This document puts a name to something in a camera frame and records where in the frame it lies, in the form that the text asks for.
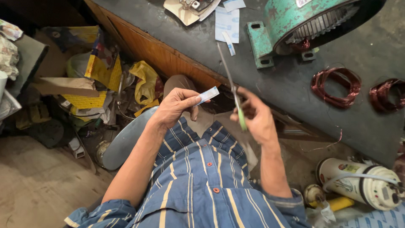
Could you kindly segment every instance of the blue striped shirt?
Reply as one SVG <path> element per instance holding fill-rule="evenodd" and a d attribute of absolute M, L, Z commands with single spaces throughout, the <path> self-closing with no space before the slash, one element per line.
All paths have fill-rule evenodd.
<path fill-rule="evenodd" d="M 215 122 L 202 138 L 185 118 L 167 131 L 143 202 L 110 200 L 93 212 L 82 207 L 71 227 L 311 227 L 302 198 L 270 196 L 246 179 L 244 149 Z"/>

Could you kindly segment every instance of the bolt hole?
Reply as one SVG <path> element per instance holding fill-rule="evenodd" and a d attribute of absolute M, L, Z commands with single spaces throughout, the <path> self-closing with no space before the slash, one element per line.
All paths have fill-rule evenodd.
<path fill-rule="evenodd" d="M 260 28 L 260 24 L 252 24 L 252 28 Z"/>
<path fill-rule="evenodd" d="M 268 59 L 262 60 L 262 61 L 260 61 L 260 63 L 261 63 L 262 65 L 266 65 L 266 64 L 269 64 L 269 63 L 270 63 L 270 60 L 268 60 Z"/>

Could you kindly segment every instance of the hand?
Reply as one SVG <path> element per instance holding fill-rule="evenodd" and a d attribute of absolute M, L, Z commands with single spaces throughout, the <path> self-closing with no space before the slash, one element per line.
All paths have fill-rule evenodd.
<path fill-rule="evenodd" d="M 196 121 L 198 107 L 193 106 L 201 101 L 201 97 L 198 95 L 199 93 L 194 90 L 174 88 L 163 99 L 158 110 L 156 110 L 155 114 L 151 117 L 151 120 L 165 131 L 176 124 L 184 111 L 190 113 L 192 121 Z"/>
<path fill-rule="evenodd" d="M 253 138 L 261 145 L 274 142 L 274 140 L 278 143 L 270 108 L 255 94 L 243 87 L 238 88 L 238 93 L 247 98 L 247 101 L 242 104 L 242 110 L 245 114 L 246 126 Z M 230 116 L 230 119 L 235 122 L 239 121 L 237 108 L 234 109 L 234 113 Z"/>

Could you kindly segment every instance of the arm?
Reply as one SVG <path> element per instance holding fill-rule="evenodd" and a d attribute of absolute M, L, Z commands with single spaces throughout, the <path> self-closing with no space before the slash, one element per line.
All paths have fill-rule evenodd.
<path fill-rule="evenodd" d="M 166 131 L 176 124 L 183 111 L 190 112 L 193 121 L 197 120 L 198 107 L 193 106 L 201 101 L 198 95 L 195 91 L 179 88 L 167 95 L 114 177 L 102 203 L 114 199 L 129 200 L 133 206 L 140 203 Z"/>
<path fill-rule="evenodd" d="M 281 149 L 270 108 L 255 94 L 239 87 L 247 101 L 242 104 L 245 122 L 254 139 L 262 145 L 260 165 L 260 183 L 263 190 L 271 196 L 291 198 L 284 163 L 281 159 Z M 231 115 L 231 120 L 238 121 L 237 110 Z"/>

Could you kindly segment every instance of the copper wire coil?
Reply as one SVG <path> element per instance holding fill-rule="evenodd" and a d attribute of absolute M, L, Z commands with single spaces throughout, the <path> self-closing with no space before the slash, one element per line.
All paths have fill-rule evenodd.
<path fill-rule="evenodd" d="M 334 97 L 325 91 L 325 81 L 330 77 L 343 87 L 348 89 L 349 94 L 347 97 L 340 98 Z M 312 91 L 325 102 L 337 107 L 347 109 L 354 104 L 356 96 L 361 89 L 360 77 L 349 69 L 343 67 L 334 67 L 325 69 L 315 74 L 311 82 Z"/>
<path fill-rule="evenodd" d="M 399 102 L 393 104 L 388 99 L 392 87 L 398 88 Z M 398 78 L 391 78 L 370 89 L 370 102 L 378 112 L 396 112 L 405 107 L 405 82 Z"/>
<path fill-rule="evenodd" d="M 300 44 L 291 44 L 291 47 L 296 51 L 296 52 L 306 52 L 309 50 L 309 47 L 311 44 L 309 43 L 308 38 L 305 38 Z"/>

